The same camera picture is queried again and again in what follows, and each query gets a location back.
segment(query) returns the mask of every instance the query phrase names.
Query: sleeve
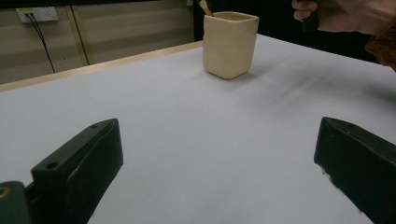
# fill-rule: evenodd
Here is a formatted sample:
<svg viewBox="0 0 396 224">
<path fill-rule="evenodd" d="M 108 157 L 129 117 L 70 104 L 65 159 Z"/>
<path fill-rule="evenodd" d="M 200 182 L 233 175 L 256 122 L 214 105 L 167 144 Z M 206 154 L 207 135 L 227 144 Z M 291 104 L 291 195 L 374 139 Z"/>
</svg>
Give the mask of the sleeve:
<svg viewBox="0 0 396 224">
<path fill-rule="evenodd" d="M 396 72 L 396 21 L 380 35 L 373 36 L 365 49 Z"/>
</svg>

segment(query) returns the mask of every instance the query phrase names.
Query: power outlet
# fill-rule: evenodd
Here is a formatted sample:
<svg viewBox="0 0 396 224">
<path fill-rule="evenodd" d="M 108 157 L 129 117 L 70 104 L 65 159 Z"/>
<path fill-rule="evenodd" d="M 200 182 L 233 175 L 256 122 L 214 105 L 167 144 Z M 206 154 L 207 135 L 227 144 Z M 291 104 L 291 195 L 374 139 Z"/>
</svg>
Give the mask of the power outlet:
<svg viewBox="0 0 396 224">
<path fill-rule="evenodd" d="M 20 7 L 17 8 L 18 16 L 21 22 L 30 22 L 27 14 L 33 14 L 36 21 L 57 21 L 58 15 L 56 14 L 55 7 Z"/>
<path fill-rule="evenodd" d="M 56 14 L 55 7 L 37 7 L 35 9 L 41 21 L 57 21 L 58 15 Z"/>
</svg>

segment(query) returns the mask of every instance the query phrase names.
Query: person's hand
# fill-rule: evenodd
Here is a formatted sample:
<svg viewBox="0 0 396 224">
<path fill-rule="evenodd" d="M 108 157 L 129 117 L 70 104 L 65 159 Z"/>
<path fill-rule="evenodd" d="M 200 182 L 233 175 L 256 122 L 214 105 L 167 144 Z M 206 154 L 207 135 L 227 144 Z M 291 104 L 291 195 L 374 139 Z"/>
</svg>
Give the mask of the person's hand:
<svg viewBox="0 0 396 224">
<path fill-rule="evenodd" d="M 291 5 L 298 21 L 318 10 L 319 30 L 329 32 L 377 35 L 396 19 L 396 0 L 293 0 Z"/>
</svg>

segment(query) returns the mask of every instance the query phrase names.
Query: wall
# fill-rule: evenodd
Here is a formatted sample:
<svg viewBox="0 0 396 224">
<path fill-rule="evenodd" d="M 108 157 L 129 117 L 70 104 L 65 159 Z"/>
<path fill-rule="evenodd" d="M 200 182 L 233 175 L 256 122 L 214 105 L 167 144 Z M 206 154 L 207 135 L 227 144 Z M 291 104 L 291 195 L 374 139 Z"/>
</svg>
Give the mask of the wall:
<svg viewBox="0 0 396 224">
<path fill-rule="evenodd" d="M 193 41 L 184 0 L 56 7 L 40 22 L 56 72 Z M 52 73 L 34 26 L 15 9 L 0 10 L 0 84 Z"/>
</svg>

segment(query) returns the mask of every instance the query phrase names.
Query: ceramic cup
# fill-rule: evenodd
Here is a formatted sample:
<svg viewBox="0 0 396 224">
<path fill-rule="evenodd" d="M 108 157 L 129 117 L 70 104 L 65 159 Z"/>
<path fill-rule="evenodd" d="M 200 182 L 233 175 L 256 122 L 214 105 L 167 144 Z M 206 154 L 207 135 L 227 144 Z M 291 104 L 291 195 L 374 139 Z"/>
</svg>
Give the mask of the ceramic cup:
<svg viewBox="0 0 396 224">
<path fill-rule="evenodd" d="M 204 18 L 204 69 L 231 79 L 245 74 L 253 59 L 259 18 L 238 12 L 218 12 Z"/>
</svg>

